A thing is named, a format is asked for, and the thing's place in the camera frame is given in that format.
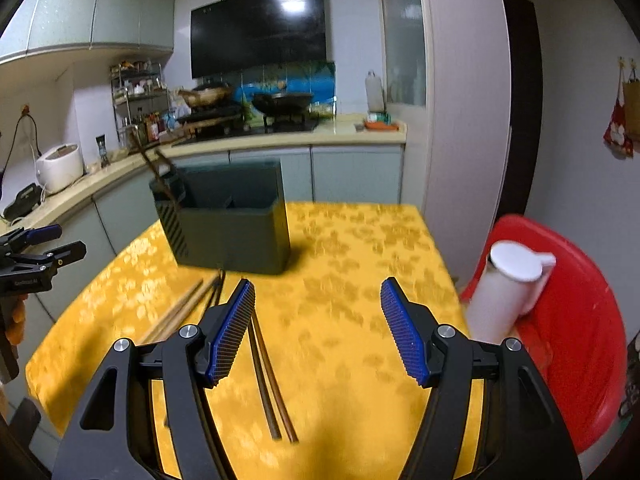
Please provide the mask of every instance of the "green container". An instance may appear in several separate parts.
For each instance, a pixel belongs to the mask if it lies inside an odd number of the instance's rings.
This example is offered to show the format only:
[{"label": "green container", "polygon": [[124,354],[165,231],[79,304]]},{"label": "green container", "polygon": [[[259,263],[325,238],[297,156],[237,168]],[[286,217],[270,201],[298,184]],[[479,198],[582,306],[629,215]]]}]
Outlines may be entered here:
[{"label": "green container", "polygon": [[149,184],[180,265],[279,274],[289,259],[287,212],[279,162],[189,166]]}]

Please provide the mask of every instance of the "dining table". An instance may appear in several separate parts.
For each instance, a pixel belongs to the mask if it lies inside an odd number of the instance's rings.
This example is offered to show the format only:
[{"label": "dining table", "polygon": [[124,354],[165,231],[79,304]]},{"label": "dining table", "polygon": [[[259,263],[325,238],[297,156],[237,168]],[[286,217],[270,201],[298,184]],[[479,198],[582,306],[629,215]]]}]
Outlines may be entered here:
[{"label": "dining table", "polygon": [[[395,277],[410,301],[466,335],[452,279],[414,206],[287,203],[286,211],[286,270],[228,271],[221,303],[241,278],[255,285],[255,312],[299,442],[270,435],[245,333],[228,377],[206,390],[225,452],[239,480],[395,480],[430,391],[404,370],[380,286]],[[86,286],[26,365],[29,393],[61,436],[114,341],[138,344],[185,291],[217,272],[177,265],[158,221]],[[197,323],[203,309],[184,324]],[[162,468],[180,478],[162,381],[152,381],[152,399]],[[481,411],[482,381],[473,381],[456,476],[472,470]]]}]

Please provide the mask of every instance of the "silver screw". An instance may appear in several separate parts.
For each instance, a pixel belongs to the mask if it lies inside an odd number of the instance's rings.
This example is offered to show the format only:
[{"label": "silver screw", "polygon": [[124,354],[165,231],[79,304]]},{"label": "silver screw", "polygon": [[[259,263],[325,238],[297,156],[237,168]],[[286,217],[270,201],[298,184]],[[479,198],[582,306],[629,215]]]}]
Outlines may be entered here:
[{"label": "silver screw", "polygon": [[508,338],[504,344],[512,352],[518,352],[522,349],[522,343],[513,337]]},{"label": "silver screw", "polygon": [[129,348],[129,340],[128,339],[118,339],[113,344],[113,349],[116,352],[124,352],[127,348]]},{"label": "silver screw", "polygon": [[444,339],[449,339],[450,337],[453,337],[456,335],[456,329],[453,328],[451,325],[440,325],[438,327],[438,334],[440,335],[440,337],[443,337]]},{"label": "silver screw", "polygon": [[180,329],[180,337],[189,339],[198,333],[198,327],[195,325],[185,325]]}]

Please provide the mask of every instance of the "red plastic stool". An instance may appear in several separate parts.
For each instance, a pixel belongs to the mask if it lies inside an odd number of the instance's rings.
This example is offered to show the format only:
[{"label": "red plastic stool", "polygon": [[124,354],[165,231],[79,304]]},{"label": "red plastic stool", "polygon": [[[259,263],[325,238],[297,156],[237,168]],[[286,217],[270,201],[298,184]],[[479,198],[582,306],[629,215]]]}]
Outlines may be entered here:
[{"label": "red plastic stool", "polygon": [[486,256],[499,240],[514,240],[556,256],[556,268],[528,316],[516,328],[548,384],[575,449],[591,447],[617,415],[626,380],[626,336],[600,269],[570,241],[519,215],[503,216],[489,234],[480,263],[461,294],[468,302]]}]

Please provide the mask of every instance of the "human hand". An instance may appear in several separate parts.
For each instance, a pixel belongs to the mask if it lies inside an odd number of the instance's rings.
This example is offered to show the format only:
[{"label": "human hand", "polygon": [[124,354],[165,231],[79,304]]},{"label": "human hand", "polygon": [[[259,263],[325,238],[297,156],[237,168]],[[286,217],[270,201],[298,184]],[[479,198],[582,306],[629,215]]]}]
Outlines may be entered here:
[{"label": "human hand", "polygon": [[24,340],[24,323],[26,320],[24,300],[27,298],[27,294],[18,297],[18,303],[16,303],[14,313],[12,315],[14,322],[7,327],[5,332],[9,343],[14,346],[18,346]]}]

